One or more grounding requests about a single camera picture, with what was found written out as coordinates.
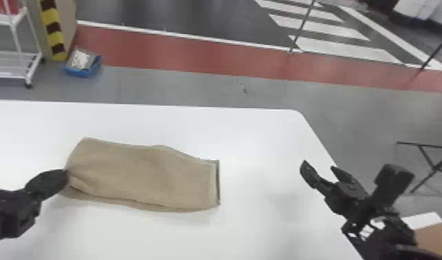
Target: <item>metal shelf rack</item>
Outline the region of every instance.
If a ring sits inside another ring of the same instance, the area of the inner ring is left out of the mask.
[[[3,5],[7,14],[0,14],[0,26],[9,26],[16,46],[16,51],[0,50],[0,78],[24,79],[26,82],[26,88],[31,89],[33,87],[33,74],[37,70],[39,63],[44,61],[44,58],[25,0],[22,0],[22,3],[24,6],[19,9],[19,13],[12,15],[9,9],[8,0],[3,0]],[[25,17],[28,20],[30,30],[33,34],[37,53],[22,52],[19,36],[17,34],[17,26]]]

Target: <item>white table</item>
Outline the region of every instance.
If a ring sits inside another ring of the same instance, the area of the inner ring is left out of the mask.
[[[0,259],[360,259],[341,216],[302,179],[334,165],[296,111],[0,101],[0,187],[62,168],[85,136],[221,162],[221,206],[161,213],[54,196]]]
[[[442,218],[436,212],[428,212],[414,216],[406,216],[403,221],[413,230],[426,228],[442,223]]]

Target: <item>white floor line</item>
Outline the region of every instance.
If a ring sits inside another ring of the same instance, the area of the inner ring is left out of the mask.
[[[342,44],[339,42],[324,41],[306,37],[298,38],[297,45],[305,52],[402,64],[402,62],[400,62],[386,50],[379,48]]]
[[[301,19],[295,19],[290,17],[283,17],[280,15],[271,15],[269,16],[279,25],[282,27],[292,28],[292,29],[298,29],[302,25]],[[342,27],[342,26],[334,26],[331,24],[323,24],[318,23],[314,21],[307,21],[304,24],[304,30],[311,31],[311,32],[317,32],[317,33],[325,33],[328,35],[336,35],[340,37],[348,37],[348,38],[355,38],[355,39],[362,39],[365,41],[370,41],[367,37],[365,37],[361,32],[358,32],[355,29]]]
[[[405,41],[404,39],[401,39],[394,33],[390,32],[389,30],[383,28],[376,22],[372,21],[371,19],[367,18],[366,16],[360,14],[356,10],[344,6],[339,6],[340,9],[344,10],[351,16],[355,17],[356,19],[360,20],[362,23],[368,25],[376,32],[384,35],[388,40],[392,41],[394,44],[400,46],[402,49],[406,50],[407,52],[411,53],[413,56],[420,59],[422,62],[428,59],[429,55],[425,54],[423,51],[419,50],[418,48],[411,45],[409,42]],[[429,63],[432,69],[440,70],[442,71],[442,63],[439,62],[436,59],[432,59]]]
[[[196,39],[199,41],[210,41],[210,42],[217,42],[220,44],[232,44],[232,45],[238,45],[238,46],[247,46],[247,47],[263,48],[263,49],[271,49],[271,50],[288,50],[290,48],[290,47],[267,45],[267,44],[254,44],[254,43],[246,42],[246,41],[234,41],[234,40],[229,40],[229,39],[219,39],[219,38],[213,38],[213,37],[188,35],[188,34],[177,33],[177,32],[172,33],[172,32],[166,32],[166,31],[162,31],[162,30],[151,30],[151,29],[137,28],[137,27],[131,27],[131,26],[117,26],[114,24],[102,24],[102,23],[97,23],[94,21],[78,20],[77,24],[83,25],[83,26],[112,29],[112,30],[123,30],[123,31],[135,32],[135,33],[136,32],[137,33],[147,33],[147,34],[151,34],[151,35],[164,35],[164,36],[178,37],[178,38],[184,38],[184,39]]]
[[[294,2],[294,3],[304,3],[305,5],[311,5],[311,0],[286,0],[289,2]],[[322,7],[321,4],[319,3],[314,3],[315,7]]]
[[[262,8],[273,9],[273,10],[278,10],[278,11],[282,11],[282,12],[290,12],[293,14],[305,15],[306,12],[308,11],[308,8],[303,8],[301,6],[292,6],[292,5],[288,5],[285,3],[276,3],[273,1],[269,1],[269,0],[256,0],[256,2]],[[343,22],[343,20],[341,20],[335,14],[333,14],[331,12],[324,12],[321,10],[312,10],[310,13],[310,16],[318,17],[318,18],[322,18],[322,19],[327,19],[327,20]]]
[[[405,63],[405,66],[408,68],[421,68],[422,65],[418,65],[418,64],[410,64],[410,63]]]

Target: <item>beige towel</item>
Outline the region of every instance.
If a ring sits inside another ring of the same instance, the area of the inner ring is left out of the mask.
[[[216,207],[219,162],[165,146],[121,145],[84,138],[66,164],[63,195],[142,210],[194,211]]]

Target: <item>small blue box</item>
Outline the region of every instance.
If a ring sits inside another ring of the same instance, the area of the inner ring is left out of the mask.
[[[66,71],[67,74],[72,75],[72,76],[90,77],[93,74],[95,74],[98,71],[98,69],[100,69],[101,59],[102,59],[101,55],[96,55],[95,60],[93,61],[90,68],[78,69],[78,68],[73,68],[73,67],[66,65],[64,67],[64,70]]]

